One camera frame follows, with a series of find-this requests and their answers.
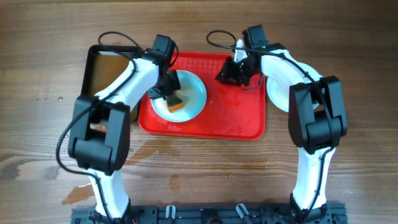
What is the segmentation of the orange green sponge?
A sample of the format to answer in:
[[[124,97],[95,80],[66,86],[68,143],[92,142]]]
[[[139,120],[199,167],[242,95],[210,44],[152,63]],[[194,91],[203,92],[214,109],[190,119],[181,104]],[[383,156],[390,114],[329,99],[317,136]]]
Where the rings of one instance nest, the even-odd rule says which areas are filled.
[[[167,109],[170,113],[177,111],[184,107],[184,102],[177,96],[177,92],[173,92],[171,95],[166,96]]]

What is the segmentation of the white plate top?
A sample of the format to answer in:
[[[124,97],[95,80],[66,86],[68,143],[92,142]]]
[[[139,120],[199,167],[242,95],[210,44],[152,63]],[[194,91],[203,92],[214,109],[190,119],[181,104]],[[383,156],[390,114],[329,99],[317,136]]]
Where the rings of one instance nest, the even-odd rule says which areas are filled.
[[[163,99],[151,100],[151,105],[157,115],[166,121],[182,123],[198,116],[205,107],[207,92],[202,80],[194,73],[177,70],[181,89],[176,91],[177,97],[182,99],[184,106],[177,111],[170,112]]]

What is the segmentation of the white plate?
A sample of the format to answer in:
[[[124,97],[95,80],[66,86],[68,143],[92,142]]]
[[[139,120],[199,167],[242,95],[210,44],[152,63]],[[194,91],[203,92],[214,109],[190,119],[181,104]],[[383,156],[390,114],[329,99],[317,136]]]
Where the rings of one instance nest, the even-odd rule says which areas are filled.
[[[322,76],[311,66],[306,63],[297,63],[302,69],[315,80],[318,81]],[[278,109],[288,113],[289,112],[289,91],[282,88],[282,84],[278,84],[271,78],[267,78],[267,94],[271,102],[278,107]]]
[[[194,73],[177,70],[181,89],[176,91],[177,97],[182,99],[184,106],[177,111],[170,112],[163,99],[151,100],[151,105],[157,115],[166,121],[182,123],[198,116],[205,107],[207,92],[202,80]]]

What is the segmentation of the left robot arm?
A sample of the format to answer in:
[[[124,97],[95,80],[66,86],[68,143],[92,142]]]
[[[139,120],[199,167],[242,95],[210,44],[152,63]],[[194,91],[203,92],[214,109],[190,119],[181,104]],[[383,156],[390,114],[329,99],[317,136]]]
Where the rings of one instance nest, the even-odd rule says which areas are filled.
[[[97,203],[88,217],[93,223],[135,222],[121,175],[130,147],[133,107],[144,95],[164,100],[171,113],[184,106],[176,95],[177,72],[169,69],[177,54],[139,50],[120,56],[128,61],[120,76],[94,95],[84,84],[64,130],[70,137],[68,155],[80,167],[78,174],[87,175],[93,184]]]

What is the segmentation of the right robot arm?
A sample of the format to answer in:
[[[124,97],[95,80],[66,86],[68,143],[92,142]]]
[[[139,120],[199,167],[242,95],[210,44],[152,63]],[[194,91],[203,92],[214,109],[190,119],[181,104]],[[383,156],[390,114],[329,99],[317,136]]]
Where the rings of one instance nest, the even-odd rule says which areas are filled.
[[[260,73],[288,93],[288,129],[298,147],[297,181],[287,210],[280,215],[289,223],[330,221],[326,183],[331,158],[348,130],[341,82],[323,77],[311,66],[296,61],[280,43],[229,46],[234,57],[227,60],[218,77],[243,78]]]

